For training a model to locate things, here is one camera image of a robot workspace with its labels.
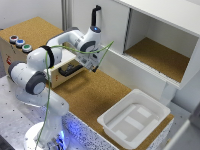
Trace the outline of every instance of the empty plastic tray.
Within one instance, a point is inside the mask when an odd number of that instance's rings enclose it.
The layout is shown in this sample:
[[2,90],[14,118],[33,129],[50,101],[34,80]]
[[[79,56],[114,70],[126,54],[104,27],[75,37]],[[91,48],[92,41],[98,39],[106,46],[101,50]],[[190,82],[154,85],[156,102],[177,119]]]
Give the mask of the empty plastic tray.
[[137,148],[170,109],[135,89],[98,118],[105,133],[125,149]]

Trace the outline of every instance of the white wall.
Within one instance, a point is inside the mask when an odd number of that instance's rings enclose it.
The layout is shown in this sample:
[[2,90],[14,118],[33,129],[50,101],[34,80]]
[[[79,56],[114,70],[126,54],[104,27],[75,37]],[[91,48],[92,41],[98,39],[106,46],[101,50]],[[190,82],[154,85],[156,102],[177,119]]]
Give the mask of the white wall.
[[181,90],[178,90],[173,102],[192,112],[200,102],[200,71]]
[[61,0],[0,0],[0,28],[41,17],[62,29]]

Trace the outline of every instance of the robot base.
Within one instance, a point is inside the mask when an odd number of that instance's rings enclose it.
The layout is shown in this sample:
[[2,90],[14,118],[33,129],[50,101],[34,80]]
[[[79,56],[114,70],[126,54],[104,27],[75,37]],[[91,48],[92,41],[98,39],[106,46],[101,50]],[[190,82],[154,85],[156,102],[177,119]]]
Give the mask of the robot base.
[[[43,122],[40,122],[38,124],[35,124],[34,126],[32,126],[25,134],[24,137],[24,150],[49,150],[48,147],[45,148],[41,148],[38,144],[37,149],[35,149],[36,147],[36,142],[34,141],[35,136],[37,135],[37,133],[40,131],[40,129],[43,126]],[[68,145],[69,145],[69,138],[68,136],[65,134],[65,148],[67,149]]]

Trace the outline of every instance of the cork shelf liner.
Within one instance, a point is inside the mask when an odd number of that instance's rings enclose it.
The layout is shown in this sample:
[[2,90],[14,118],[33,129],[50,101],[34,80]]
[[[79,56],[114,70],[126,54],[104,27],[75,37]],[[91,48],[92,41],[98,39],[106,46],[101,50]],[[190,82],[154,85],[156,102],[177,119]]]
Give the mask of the cork shelf liner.
[[10,36],[17,35],[19,39],[25,40],[26,44],[30,44],[35,50],[42,45],[46,45],[50,38],[62,32],[61,29],[42,18],[35,17],[0,31],[0,36],[9,42]]
[[[96,73],[84,70],[53,91],[69,103],[72,113],[120,150],[123,149],[105,134],[97,118],[131,92],[131,89],[99,70]],[[145,150],[172,119],[173,115],[169,115],[136,150]]]
[[166,76],[181,82],[190,58],[181,55],[149,38],[125,51]]

